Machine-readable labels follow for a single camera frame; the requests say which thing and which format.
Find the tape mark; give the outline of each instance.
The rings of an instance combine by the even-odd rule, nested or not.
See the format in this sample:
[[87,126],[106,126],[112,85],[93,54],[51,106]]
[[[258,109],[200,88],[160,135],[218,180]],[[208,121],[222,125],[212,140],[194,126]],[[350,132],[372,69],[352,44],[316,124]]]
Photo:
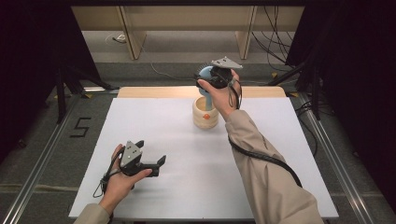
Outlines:
[[70,135],[71,138],[85,137],[85,134],[87,134],[87,131],[90,129],[89,127],[79,127],[79,123],[80,123],[83,119],[91,119],[91,118],[79,118],[74,129],[75,129],[75,130],[84,130],[84,134],[80,134],[80,135],[72,134],[72,135]]

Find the white tabletop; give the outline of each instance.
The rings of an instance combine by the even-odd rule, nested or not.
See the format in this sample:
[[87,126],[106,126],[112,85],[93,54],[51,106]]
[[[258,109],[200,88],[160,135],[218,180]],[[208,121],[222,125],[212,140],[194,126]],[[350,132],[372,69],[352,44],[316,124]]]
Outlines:
[[[159,177],[145,178],[119,204],[115,218],[124,220],[253,219],[240,174],[228,143],[224,121],[202,130],[192,122],[191,98],[117,98],[92,154],[70,217],[78,217],[106,172],[117,144],[145,140],[143,163],[166,155]],[[315,195],[324,218],[338,214],[304,138],[289,98],[245,98],[246,110],[259,130],[283,154]]]

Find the wooden edge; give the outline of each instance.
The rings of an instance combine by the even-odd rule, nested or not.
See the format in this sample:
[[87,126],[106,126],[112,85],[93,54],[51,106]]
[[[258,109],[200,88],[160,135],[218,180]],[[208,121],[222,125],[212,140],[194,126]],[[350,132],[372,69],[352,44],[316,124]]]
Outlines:
[[[118,98],[197,98],[201,94],[195,86],[122,87]],[[286,97],[281,87],[243,87],[242,97]]]

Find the finger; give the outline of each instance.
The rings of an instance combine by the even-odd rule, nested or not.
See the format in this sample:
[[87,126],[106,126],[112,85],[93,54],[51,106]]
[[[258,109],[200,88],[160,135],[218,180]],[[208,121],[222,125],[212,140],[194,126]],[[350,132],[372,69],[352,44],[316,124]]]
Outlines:
[[119,144],[116,149],[114,149],[113,155],[111,156],[111,158],[114,158],[117,153],[122,149],[122,144]]
[[212,90],[214,89],[214,87],[212,87],[212,85],[210,85],[210,83],[208,83],[207,81],[203,80],[203,79],[198,79],[198,84],[207,92],[212,92]]
[[231,75],[233,75],[233,78],[239,81],[239,75],[233,69],[231,69]]
[[239,82],[239,75],[236,74],[236,72],[233,69],[231,69],[231,74],[233,75],[233,78],[235,80],[237,80],[237,82],[235,81],[235,83],[233,84],[233,87],[236,89],[238,94],[241,94],[241,91],[240,91],[241,85],[238,83]]
[[[114,149],[113,155],[111,156],[111,160],[114,159],[114,157],[117,156],[117,153],[122,149],[122,144],[119,144],[116,149]],[[119,160],[120,159],[116,159],[116,161],[113,164],[113,169],[118,169],[119,168]]]
[[152,170],[151,169],[146,169],[146,170],[142,170],[139,173],[137,173],[136,175],[133,175],[131,180],[132,182],[136,183],[139,180],[145,178],[146,176],[148,176],[149,174],[151,174]]

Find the beige sleeve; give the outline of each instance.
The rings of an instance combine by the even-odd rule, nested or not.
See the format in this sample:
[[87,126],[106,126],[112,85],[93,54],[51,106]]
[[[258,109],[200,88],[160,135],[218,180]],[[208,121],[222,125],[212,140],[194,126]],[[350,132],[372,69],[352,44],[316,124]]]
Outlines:
[[85,206],[74,224],[107,224],[110,220],[108,212],[97,203]]
[[[285,161],[245,111],[235,110],[226,122],[226,129],[241,148]],[[284,168],[247,157],[235,149],[233,156],[257,224],[323,223],[315,197],[298,187]]]

